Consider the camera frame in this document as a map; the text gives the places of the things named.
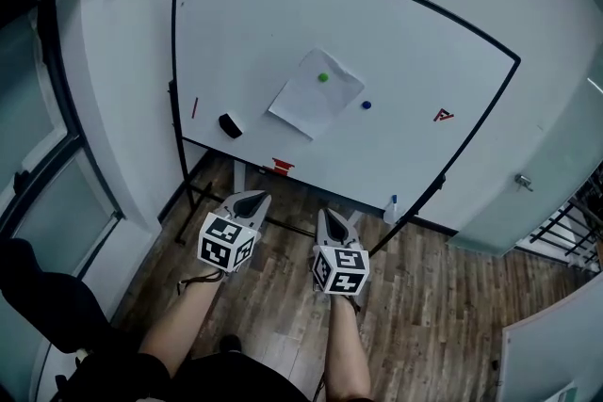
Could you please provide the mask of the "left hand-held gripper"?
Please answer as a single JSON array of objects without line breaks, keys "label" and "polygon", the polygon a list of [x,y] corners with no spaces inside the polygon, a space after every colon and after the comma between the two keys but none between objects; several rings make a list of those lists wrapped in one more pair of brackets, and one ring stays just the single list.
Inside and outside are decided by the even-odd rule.
[{"label": "left hand-held gripper", "polygon": [[197,258],[226,273],[238,271],[253,255],[270,204],[271,195],[264,190],[229,196],[205,218],[199,233]]}]

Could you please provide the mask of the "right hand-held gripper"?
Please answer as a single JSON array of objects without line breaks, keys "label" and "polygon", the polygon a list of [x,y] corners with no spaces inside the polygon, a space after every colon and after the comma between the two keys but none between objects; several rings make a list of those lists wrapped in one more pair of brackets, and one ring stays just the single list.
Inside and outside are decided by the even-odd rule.
[{"label": "right hand-held gripper", "polygon": [[313,246],[314,289],[327,295],[358,296],[368,275],[368,251],[354,225],[331,208],[320,209]]}]

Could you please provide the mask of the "white paper sheet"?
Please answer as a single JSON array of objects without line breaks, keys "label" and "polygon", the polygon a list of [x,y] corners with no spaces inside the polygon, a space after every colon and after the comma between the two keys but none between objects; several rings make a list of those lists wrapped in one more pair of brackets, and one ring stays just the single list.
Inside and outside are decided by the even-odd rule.
[{"label": "white paper sheet", "polygon": [[[321,83],[318,75],[329,74]],[[327,52],[308,52],[289,76],[268,112],[307,137],[317,138],[365,89],[365,84]]]}]

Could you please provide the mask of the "black-framed whiteboard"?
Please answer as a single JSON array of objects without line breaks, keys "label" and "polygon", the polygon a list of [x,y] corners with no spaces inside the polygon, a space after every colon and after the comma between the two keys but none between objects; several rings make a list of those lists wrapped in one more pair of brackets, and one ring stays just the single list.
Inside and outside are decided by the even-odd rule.
[{"label": "black-framed whiteboard", "polygon": [[[268,112],[312,49],[365,84],[315,139]],[[400,231],[443,187],[520,65],[501,42],[429,0],[172,0],[176,141],[263,169]],[[372,107],[362,108],[363,101]],[[434,122],[444,108],[453,119]],[[219,116],[243,125],[231,139]],[[287,176],[273,158],[294,165]]]}]

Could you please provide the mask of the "person's right forearm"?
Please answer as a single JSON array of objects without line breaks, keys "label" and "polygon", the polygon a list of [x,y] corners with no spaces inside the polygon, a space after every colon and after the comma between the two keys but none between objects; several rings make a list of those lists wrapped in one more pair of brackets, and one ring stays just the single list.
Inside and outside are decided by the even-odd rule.
[{"label": "person's right forearm", "polygon": [[350,301],[331,295],[324,380],[328,402],[350,402],[371,397],[367,355]]}]

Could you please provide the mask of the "person's left forearm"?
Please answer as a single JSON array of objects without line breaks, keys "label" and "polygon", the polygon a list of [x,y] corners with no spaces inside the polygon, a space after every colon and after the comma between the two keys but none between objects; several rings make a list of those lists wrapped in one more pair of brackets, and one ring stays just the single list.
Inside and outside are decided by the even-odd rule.
[{"label": "person's left forearm", "polygon": [[204,266],[173,304],[150,327],[139,352],[157,358],[173,378],[187,357],[219,291],[219,271]]}]

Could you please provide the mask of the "black whiteboard eraser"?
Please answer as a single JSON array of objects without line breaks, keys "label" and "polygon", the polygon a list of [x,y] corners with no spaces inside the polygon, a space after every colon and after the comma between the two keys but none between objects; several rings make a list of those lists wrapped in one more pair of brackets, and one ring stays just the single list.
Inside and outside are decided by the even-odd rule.
[{"label": "black whiteboard eraser", "polygon": [[244,128],[240,120],[232,113],[226,112],[219,116],[220,129],[231,139],[237,139],[243,135]]}]

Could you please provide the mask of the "white table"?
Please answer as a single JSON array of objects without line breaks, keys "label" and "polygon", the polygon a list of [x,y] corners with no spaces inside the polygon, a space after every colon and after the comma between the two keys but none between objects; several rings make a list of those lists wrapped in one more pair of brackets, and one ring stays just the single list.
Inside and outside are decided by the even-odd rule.
[{"label": "white table", "polygon": [[[245,181],[246,181],[246,165],[242,162],[239,161],[234,161],[233,162],[233,189],[234,192],[242,192],[245,191]],[[357,211],[355,210],[350,217],[348,218],[348,221],[352,224],[352,225],[356,225],[363,217],[363,213],[361,211]]]}]

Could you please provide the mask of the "clear spray bottle blue cap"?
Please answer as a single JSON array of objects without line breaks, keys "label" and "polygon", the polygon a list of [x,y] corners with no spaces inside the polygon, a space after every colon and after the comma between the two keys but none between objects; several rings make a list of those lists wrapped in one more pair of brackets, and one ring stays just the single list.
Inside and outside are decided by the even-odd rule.
[{"label": "clear spray bottle blue cap", "polygon": [[399,213],[399,204],[398,204],[398,196],[396,194],[392,195],[388,204],[384,208],[383,212],[383,221],[387,225],[396,225],[399,221],[400,213]]}]

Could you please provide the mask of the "person's black clothing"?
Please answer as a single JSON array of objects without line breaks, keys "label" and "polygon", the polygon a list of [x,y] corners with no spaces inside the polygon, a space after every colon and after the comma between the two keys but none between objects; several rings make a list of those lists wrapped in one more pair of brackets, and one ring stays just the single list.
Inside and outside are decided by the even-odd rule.
[{"label": "person's black clothing", "polygon": [[61,402],[310,402],[288,379],[235,352],[188,360],[173,377],[152,355],[91,355],[57,396]]}]

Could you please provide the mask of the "black mesh office chair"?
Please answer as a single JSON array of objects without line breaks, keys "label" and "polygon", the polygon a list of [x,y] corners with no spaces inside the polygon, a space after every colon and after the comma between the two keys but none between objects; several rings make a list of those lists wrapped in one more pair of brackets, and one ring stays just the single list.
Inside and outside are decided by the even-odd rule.
[{"label": "black mesh office chair", "polygon": [[88,356],[70,378],[57,378],[61,402],[109,402],[119,395],[109,383],[125,372],[113,362],[134,353],[134,341],[113,328],[95,295],[78,278],[40,268],[29,242],[0,240],[0,293],[8,304],[64,354]]}]

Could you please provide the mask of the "black metal railing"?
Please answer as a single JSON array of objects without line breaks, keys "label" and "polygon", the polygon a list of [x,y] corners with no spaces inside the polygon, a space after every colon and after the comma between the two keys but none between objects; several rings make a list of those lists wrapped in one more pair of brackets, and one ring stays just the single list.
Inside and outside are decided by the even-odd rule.
[{"label": "black metal railing", "polygon": [[515,248],[583,271],[603,271],[603,161]]}]

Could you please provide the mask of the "black-framed window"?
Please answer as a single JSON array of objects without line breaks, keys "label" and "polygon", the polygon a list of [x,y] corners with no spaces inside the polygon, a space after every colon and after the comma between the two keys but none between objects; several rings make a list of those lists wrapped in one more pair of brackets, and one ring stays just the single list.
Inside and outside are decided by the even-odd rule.
[{"label": "black-framed window", "polygon": [[0,237],[82,277],[121,219],[68,85],[57,0],[0,0]]}]

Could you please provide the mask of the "green and white box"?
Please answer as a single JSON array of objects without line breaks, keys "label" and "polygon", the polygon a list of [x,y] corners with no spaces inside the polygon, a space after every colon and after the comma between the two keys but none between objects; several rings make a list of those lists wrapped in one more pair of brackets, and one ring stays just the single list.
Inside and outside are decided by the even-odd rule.
[{"label": "green and white box", "polygon": [[565,387],[554,393],[544,402],[575,402],[578,393],[578,387],[574,381],[568,383]]}]

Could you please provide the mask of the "white wall panel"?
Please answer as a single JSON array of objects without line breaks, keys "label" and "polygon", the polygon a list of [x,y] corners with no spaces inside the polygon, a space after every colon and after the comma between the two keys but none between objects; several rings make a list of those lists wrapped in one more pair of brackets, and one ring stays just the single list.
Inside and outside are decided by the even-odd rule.
[{"label": "white wall panel", "polygon": [[603,274],[502,331],[496,402],[603,396]]}]

